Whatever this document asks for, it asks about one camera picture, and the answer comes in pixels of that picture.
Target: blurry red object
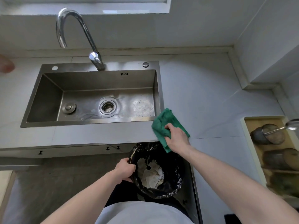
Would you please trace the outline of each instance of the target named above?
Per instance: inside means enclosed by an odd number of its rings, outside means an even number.
[[[15,68],[14,63],[7,57],[0,54],[0,72],[9,73]]]

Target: sink hole cover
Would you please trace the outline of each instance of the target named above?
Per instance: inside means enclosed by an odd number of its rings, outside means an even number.
[[[103,114],[109,115],[115,111],[116,104],[113,101],[104,101],[100,106],[100,111]]]

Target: person's left arm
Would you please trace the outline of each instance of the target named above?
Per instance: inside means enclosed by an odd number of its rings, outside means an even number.
[[[136,166],[128,164],[128,160],[122,159],[114,170],[76,194],[41,224],[94,224],[115,186],[122,180],[132,182],[129,177]]]

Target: hand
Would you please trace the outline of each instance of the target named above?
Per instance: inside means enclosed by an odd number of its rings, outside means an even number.
[[[171,123],[168,123],[165,126],[165,129],[170,130],[171,139],[169,137],[165,137],[165,140],[173,152],[181,154],[184,149],[190,146],[188,137],[181,128],[174,127]]]
[[[136,166],[134,164],[129,164],[128,161],[129,158],[121,159],[114,168],[114,173],[116,174],[117,178],[117,184],[120,184],[122,180],[132,182],[129,177],[135,172]]]

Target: window sill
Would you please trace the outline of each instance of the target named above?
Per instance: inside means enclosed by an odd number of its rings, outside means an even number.
[[[171,0],[167,3],[7,3],[2,15],[57,15],[65,7],[81,15],[97,14],[150,14],[169,13]]]

